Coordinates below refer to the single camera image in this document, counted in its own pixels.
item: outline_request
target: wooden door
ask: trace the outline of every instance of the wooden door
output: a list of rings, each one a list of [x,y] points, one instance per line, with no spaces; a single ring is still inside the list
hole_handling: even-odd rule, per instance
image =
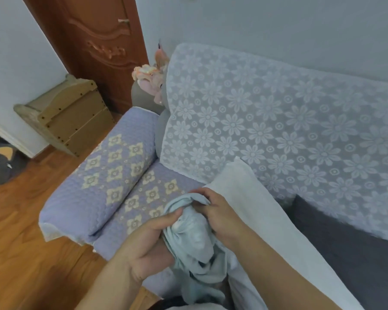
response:
[[[132,70],[148,63],[135,0],[25,2],[68,71],[96,81],[111,110],[128,110]]]

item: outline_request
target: hand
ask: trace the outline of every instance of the hand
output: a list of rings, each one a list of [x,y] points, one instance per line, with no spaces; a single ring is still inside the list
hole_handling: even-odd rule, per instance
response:
[[[222,195],[207,187],[197,188],[190,192],[200,193],[211,202],[210,205],[194,202],[193,207],[208,219],[217,239],[230,249],[233,243],[240,239],[243,231],[248,229],[248,226]]]
[[[148,276],[157,274],[174,263],[174,257],[160,234],[164,228],[174,224],[181,214],[182,208],[148,220],[133,231],[118,250],[117,255],[129,264],[136,282],[142,283]]]

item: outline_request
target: left hand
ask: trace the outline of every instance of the left hand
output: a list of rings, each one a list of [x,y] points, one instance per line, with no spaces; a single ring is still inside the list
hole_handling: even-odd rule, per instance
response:
[[[118,251],[127,260],[135,281],[142,283],[148,276],[157,274],[174,263],[161,231],[174,224],[182,208],[161,217],[150,219],[134,230]]]

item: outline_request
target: white wall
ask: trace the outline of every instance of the white wall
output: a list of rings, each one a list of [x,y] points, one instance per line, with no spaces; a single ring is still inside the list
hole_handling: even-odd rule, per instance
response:
[[[136,0],[150,62],[158,38],[247,51],[388,81],[388,0]]]
[[[0,127],[28,156],[46,141],[14,111],[64,80],[67,71],[23,0],[0,0]]]

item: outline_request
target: right hand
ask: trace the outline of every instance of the right hand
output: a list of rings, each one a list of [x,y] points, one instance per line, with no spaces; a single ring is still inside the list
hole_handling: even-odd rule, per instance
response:
[[[203,205],[194,201],[193,207],[208,219],[217,239],[231,249],[248,226],[239,218],[222,195],[207,187],[197,188],[190,192],[202,194],[211,202],[210,205]]]

